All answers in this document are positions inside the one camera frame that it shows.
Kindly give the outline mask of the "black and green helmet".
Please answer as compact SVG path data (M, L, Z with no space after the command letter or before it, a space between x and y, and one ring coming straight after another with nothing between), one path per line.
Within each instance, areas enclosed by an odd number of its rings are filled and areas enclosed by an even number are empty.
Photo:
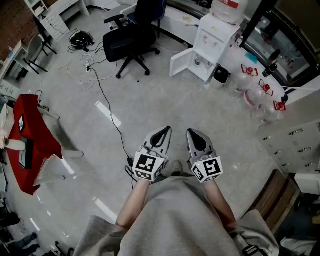
M89 32L77 30L70 38L69 43L76 50L86 49L94 44L93 37Z

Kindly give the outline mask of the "person's right forearm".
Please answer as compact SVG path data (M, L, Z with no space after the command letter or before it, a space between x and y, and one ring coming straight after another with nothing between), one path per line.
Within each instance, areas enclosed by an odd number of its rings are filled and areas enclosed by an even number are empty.
M212 213L218 218L224 229L231 233L236 227L236 218L230 205L214 180L207 181L203 185Z

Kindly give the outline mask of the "white water dispenser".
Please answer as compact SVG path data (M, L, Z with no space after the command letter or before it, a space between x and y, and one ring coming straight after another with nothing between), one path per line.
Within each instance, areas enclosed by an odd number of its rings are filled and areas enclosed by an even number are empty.
M207 82L239 29L240 26L224 22L211 14L202 17L192 47L193 55L185 70Z

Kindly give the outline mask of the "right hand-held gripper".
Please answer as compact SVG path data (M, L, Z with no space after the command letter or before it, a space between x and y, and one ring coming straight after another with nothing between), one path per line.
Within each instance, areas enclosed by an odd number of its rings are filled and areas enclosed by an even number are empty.
M215 180L223 173L222 161L213 150L211 139L199 130L186 131L190 170L200 183Z

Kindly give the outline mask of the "red cloth table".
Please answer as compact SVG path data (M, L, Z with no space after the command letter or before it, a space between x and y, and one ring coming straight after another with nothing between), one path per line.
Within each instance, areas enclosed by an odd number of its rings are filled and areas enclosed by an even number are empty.
M25 127L19 131L18 121L24 116ZM82 151L64 150L48 129L42 115L54 115L38 108L38 96L21 94L13 107L14 124L9 134L10 140L26 142L25 150L7 149L9 162L20 190L28 195L40 188L38 176L46 160L51 157L63 159L83 157Z

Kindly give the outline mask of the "person's black trousers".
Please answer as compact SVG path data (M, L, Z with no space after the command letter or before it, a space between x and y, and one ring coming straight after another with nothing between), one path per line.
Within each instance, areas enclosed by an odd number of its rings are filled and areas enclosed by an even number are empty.
M170 174L170 177L192 177L192 178L195 178L196 176L194 174L189 174L187 172L174 171Z

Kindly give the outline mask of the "large clear water jug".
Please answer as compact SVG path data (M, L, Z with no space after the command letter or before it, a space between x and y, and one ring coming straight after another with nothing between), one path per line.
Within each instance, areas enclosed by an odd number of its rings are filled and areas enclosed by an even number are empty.
M212 0L210 12L226 23L240 24L247 5L248 0Z

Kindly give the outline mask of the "grey chair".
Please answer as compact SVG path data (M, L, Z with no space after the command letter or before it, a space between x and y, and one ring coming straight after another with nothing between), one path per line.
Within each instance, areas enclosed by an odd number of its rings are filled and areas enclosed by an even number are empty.
M41 52L43 52L47 57L49 56L45 51L45 48L48 48L55 55L57 54L57 52L51 47L51 44L49 42L47 42L46 40L42 40L39 35L36 35L31 39L28 45L27 55L23 57L23 61L38 75L40 73L34 67L37 67L38 69L46 73L48 72L45 68L36 64L36 61Z

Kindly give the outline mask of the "person's grey shirt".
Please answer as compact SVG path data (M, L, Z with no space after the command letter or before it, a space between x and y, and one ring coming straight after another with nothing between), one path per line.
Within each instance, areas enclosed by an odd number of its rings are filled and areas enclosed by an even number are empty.
M228 233L212 213L195 177L151 183L129 230L92 216L73 256L243 256L248 245L279 256L279 245L257 210L236 219Z

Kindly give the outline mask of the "black office chair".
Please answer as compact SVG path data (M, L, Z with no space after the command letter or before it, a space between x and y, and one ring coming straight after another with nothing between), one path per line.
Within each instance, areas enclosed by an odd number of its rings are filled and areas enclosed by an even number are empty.
M135 60L141 65L146 76L150 75L150 70L143 63L143 54L154 52L160 54L157 48L152 45L156 42L157 37L153 29L152 18L156 12L158 4L156 0L138 0L134 12L136 23L130 23L124 26L121 22L125 16L118 14L104 20L104 23L115 22L118 29L103 36L103 48L106 59L109 62L117 62L125 59L124 64L116 74L116 78L120 79L123 70L131 62Z

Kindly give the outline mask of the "blue chair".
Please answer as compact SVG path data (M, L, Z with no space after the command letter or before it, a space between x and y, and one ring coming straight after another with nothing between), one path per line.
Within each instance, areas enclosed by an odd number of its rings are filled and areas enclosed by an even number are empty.
M161 19L165 16L167 0L138 0L135 11L127 18L134 24L137 19L147 17L151 22L157 22L157 37L160 38Z

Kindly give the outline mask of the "grey drawer cabinet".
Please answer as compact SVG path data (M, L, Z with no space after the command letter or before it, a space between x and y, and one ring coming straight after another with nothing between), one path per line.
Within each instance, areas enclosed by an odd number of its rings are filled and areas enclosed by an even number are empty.
M283 119L260 126L257 138L283 172L320 174L320 90L291 103Z

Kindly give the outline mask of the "person's left forearm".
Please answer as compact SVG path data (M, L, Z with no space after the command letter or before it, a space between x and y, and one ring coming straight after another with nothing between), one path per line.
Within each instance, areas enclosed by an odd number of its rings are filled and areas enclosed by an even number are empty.
M142 212L151 182L139 179L121 209L116 226L129 230Z

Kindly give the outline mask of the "black framed glass window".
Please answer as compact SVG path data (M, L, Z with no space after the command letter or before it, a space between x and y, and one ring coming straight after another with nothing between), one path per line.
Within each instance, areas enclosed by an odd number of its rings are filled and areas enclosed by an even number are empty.
M283 87L320 75L320 0L248 0L240 46L257 57Z

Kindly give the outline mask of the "white desk with drawers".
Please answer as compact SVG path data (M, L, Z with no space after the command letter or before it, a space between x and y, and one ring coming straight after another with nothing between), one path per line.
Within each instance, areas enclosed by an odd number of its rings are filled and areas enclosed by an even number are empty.
M24 0L24 2L34 17L57 42L64 35L76 31L68 28L67 20L78 13L90 15L84 0L57 0L50 7L46 6L44 0Z

